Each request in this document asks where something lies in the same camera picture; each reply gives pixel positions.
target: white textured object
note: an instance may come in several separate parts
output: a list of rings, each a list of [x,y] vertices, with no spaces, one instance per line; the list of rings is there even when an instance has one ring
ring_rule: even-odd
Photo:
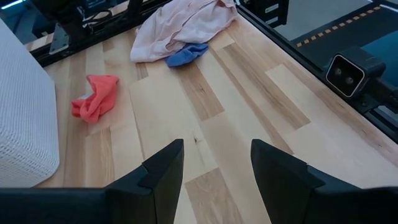
[[[0,187],[32,187],[58,168],[54,82],[0,20]]]

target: black metal frame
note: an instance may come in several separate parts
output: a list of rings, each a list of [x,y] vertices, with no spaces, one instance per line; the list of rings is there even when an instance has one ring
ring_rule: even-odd
[[[93,26],[92,35],[78,42],[70,43],[69,48],[59,53],[50,55],[50,44],[33,50],[31,53],[41,66],[46,67],[47,65],[69,57],[77,52],[91,47],[92,45],[100,43],[115,35],[118,35],[142,24],[159,7],[162,7],[169,1],[170,0],[149,0],[147,2],[144,2],[142,4],[139,15],[134,20],[120,19],[120,17],[123,16],[123,13],[119,13],[107,21],[99,22]],[[304,56],[294,44],[282,37],[273,28],[269,27],[256,15],[248,11],[245,7],[237,5],[236,8],[241,16],[247,19],[252,25],[259,29],[268,38],[270,38],[270,40],[275,42],[281,49],[286,51],[291,57],[293,57],[296,61],[298,61],[298,63],[303,65],[309,72],[314,74],[324,84],[328,85],[325,80],[323,70],[316,66],[308,57]],[[372,124],[377,126],[392,140],[398,143],[398,133],[396,126],[391,125],[388,119],[386,119],[386,116],[383,116],[380,111],[374,110],[379,105],[385,103],[388,100],[384,99],[385,95],[391,94],[394,90],[392,90],[389,86],[385,86],[381,82],[375,82],[374,86],[371,87],[369,92],[375,89],[380,90],[380,88],[383,89],[383,94],[379,97],[375,97],[374,94],[363,94],[363,96],[358,98],[357,100],[351,100],[346,102],[355,110],[357,110],[360,114],[362,114],[365,118],[367,118],[370,122],[372,122]],[[392,100],[392,102],[394,103],[394,101],[396,101],[397,99],[392,98],[390,100]]]

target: orange-red rag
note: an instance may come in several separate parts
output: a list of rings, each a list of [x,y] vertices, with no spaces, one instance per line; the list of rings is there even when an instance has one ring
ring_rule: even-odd
[[[93,94],[86,99],[72,100],[72,115],[94,123],[113,108],[119,78],[113,75],[88,75],[87,81],[93,89]]]

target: gray floor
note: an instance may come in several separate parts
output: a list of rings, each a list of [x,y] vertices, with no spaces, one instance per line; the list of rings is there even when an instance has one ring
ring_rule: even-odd
[[[293,40],[369,3],[367,0],[290,0],[287,24],[275,30]]]

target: blue rag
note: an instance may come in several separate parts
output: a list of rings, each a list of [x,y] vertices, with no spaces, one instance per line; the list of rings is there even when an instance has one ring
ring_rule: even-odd
[[[207,49],[207,44],[186,44],[183,49],[167,57],[165,62],[169,67],[184,65],[203,55]]]

